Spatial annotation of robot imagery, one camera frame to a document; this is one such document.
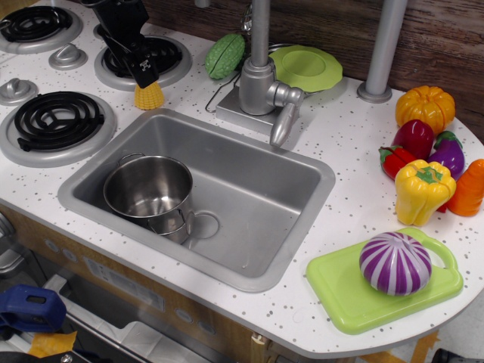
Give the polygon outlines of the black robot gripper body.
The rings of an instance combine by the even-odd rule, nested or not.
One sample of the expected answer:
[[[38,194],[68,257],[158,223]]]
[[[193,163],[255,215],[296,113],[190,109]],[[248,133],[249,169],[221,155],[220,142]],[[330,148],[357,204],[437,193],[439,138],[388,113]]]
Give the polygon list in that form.
[[[94,11],[100,35],[118,61],[145,61],[147,49],[141,28],[148,20],[142,1],[81,1]]]

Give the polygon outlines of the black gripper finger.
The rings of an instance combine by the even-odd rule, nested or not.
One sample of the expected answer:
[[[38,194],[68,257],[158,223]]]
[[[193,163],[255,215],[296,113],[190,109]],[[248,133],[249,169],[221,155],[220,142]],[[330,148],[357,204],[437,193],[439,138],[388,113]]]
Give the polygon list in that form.
[[[140,88],[147,88],[158,80],[158,71],[148,49],[128,51],[124,63]]]

